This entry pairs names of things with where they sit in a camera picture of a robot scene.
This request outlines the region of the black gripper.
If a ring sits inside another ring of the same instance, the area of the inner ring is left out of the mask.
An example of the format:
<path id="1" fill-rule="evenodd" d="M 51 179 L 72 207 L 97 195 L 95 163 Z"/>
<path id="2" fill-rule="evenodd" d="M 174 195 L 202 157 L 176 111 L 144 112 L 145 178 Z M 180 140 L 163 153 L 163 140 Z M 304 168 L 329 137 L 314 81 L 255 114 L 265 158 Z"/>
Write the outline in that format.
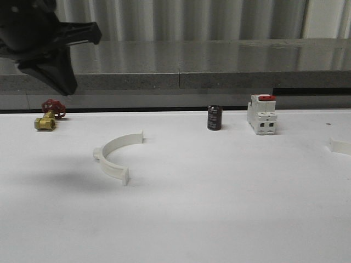
<path id="1" fill-rule="evenodd" d="M 56 7 L 56 1 L 1 1 L 1 57 L 68 96 L 77 81 L 66 46 L 98 44 L 102 33 L 96 22 L 60 22 Z"/>

